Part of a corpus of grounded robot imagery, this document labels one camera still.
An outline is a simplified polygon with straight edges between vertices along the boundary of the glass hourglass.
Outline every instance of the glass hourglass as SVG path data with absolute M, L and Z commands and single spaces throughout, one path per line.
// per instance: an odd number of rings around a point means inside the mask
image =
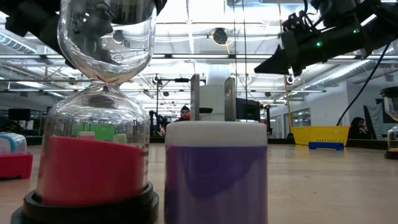
M 47 116 L 42 203 L 105 203 L 146 188 L 149 117 L 119 87 L 150 62 L 156 15 L 154 1 L 61 1 L 58 42 L 92 82 Z
M 381 90 L 384 98 L 384 111 L 395 121 L 398 121 L 398 86 Z M 398 125 L 387 132 L 388 151 L 386 159 L 398 159 Z

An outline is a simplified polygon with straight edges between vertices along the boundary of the hourglass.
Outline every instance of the hourglass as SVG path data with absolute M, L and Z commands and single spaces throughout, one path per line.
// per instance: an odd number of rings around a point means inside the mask
M 389 87 L 381 90 L 384 98 L 384 111 L 395 121 L 398 121 L 398 87 Z M 398 125 L 387 132 L 388 150 L 386 159 L 398 159 Z
M 155 221 L 159 197 L 147 181 L 149 117 L 119 87 L 150 62 L 162 3 L 61 1 L 59 45 L 92 81 L 48 114 L 37 190 L 26 195 L 23 212 L 17 210 L 13 218 L 29 223 Z

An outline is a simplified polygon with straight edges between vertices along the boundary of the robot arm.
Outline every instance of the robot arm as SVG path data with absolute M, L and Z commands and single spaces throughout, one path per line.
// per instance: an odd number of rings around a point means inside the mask
M 312 0 L 311 5 L 320 11 L 321 18 L 312 24 L 306 11 L 289 16 L 282 25 L 283 43 L 276 53 L 254 69 L 256 73 L 301 75 L 307 66 L 363 49 L 362 58 L 398 38 L 398 3 L 381 0 Z M 376 18 L 364 24 L 365 20 Z M 325 30 L 315 26 L 323 22 Z

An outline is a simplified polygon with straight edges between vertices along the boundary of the blue object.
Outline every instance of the blue object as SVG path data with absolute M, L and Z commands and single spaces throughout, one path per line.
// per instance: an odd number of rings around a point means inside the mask
M 3 134 L 0 134 L 0 138 L 7 139 L 10 144 L 10 149 L 9 149 L 10 152 L 15 152 L 16 144 L 15 144 L 15 140 L 11 136 L 8 136 L 7 134 L 3 133 Z M 4 151 L 6 150 L 6 148 L 3 148 L 3 147 L 4 146 L 0 146 L 0 152 L 3 150 Z
M 309 142 L 310 149 L 336 149 L 337 151 L 344 151 L 344 144 L 341 142 Z

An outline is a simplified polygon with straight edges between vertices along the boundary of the red box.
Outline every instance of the red box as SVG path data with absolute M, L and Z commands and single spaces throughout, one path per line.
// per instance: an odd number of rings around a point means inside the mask
M 32 173 L 33 155 L 0 154 L 0 177 L 30 178 Z

